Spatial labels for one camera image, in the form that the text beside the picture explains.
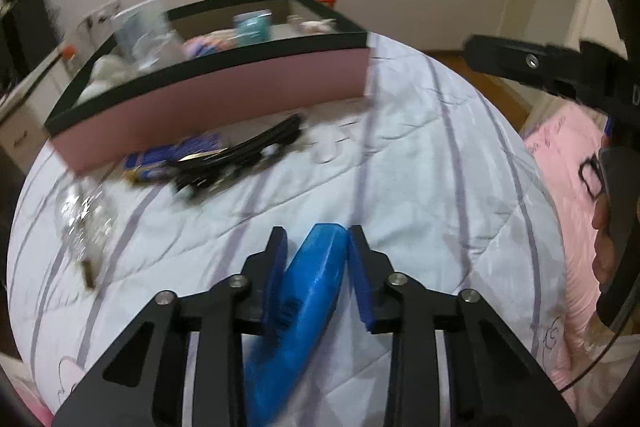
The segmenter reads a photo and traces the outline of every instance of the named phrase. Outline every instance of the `storage box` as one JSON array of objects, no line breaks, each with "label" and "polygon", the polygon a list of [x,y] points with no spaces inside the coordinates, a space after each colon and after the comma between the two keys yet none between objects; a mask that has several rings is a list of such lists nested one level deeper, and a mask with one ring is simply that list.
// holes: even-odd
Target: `storage box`
[{"label": "storage box", "polygon": [[[145,74],[76,104],[95,61],[115,48],[110,37],[65,89],[45,123],[56,151],[82,173],[129,153],[178,141],[236,121],[362,96],[367,33],[314,0],[206,0],[170,10],[182,38],[231,28],[233,16],[272,13],[272,40],[194,58]],[[286,24],[335,19],[332,34],[297,36]]]}]

